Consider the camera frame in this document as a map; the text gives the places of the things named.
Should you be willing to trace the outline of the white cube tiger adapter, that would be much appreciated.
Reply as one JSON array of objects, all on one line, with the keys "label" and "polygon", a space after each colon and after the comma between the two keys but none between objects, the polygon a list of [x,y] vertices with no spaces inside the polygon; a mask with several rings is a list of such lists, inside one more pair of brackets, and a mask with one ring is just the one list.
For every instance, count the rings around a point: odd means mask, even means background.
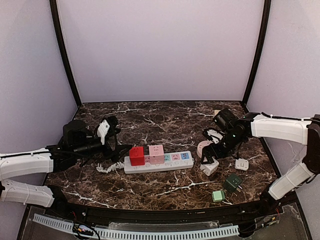
[{"label": "white cube tiger adapter", "polygon": [[210,163],[210,164],[201,164],[200,170],[206,176],[210,176],[218,169],[218,166],[219,166],[219,162],[215,160],[213,163]]}]

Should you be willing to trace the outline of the red cube socket adapter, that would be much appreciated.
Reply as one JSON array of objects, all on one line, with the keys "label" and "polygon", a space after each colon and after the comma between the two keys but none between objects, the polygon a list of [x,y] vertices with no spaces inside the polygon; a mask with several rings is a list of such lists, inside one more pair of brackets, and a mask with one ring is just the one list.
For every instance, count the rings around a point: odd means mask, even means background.
[{"label": "red cube socket adapter", "polygon": [[131,166],[143,166],[145,164],[144,147],[136,146],[129,151],[129,160]]}]

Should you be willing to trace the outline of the pink cube socket adapter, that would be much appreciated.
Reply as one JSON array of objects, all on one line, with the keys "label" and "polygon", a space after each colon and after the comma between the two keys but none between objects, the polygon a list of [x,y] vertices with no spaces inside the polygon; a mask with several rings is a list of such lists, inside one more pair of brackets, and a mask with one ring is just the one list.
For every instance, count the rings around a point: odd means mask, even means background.
[{"label": "pink cube socket adapter", "polygon": [[149,160],[151,165],[165,163],[165,154],[164,154],[164,148],[162,144],[150,145],[148,149],[149,149]]}]

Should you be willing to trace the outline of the mint green usb charger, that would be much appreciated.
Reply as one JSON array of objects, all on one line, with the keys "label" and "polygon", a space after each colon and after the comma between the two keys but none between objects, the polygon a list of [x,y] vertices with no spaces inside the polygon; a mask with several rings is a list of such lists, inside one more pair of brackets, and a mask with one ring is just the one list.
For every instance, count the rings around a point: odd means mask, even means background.
[{"label": "mint green usb charger", "polygon": [[213,191],[211,196],[214,203],[223,202],[226,199],[226,195],[223,190]]}]

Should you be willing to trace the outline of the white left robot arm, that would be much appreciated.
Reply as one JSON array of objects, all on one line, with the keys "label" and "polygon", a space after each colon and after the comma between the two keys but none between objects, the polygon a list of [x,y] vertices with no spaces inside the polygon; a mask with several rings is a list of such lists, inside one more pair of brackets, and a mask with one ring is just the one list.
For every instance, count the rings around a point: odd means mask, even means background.
[{"label": "white left robot arm", "polygon": [[31,185],[13,178],[59,173],[75,166],[79,160],[83,167],[90,160],[111,160],[113,167],[121,167],[120,159],[132,149],[121,145],[117,135],[121,132],[115,116],[103,118],[94,131],[82,120],[72,120],[63,126],[63,135],[56,145],[33,151],[0,155],[0,200],[2,202],[61,208],[67,199],[58,186]]}]

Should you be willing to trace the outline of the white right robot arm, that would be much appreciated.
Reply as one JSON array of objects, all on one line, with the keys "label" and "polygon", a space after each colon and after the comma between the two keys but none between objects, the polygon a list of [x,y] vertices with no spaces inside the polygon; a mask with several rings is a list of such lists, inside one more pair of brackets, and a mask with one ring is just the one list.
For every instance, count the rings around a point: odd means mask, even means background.
[{"label": "white right robot arm", "polygon": [[320,174],[320,116],[285,117],[264,112],[235,116],[224,108],[215,112],[218,127],[207,128],[203,135],[209,144],[198,151],[201,164],[224,159],[250,138],[266,139],[276,157],[281,177],[261,194],[265,201],[279,201],[287,193],[310,183]]}]

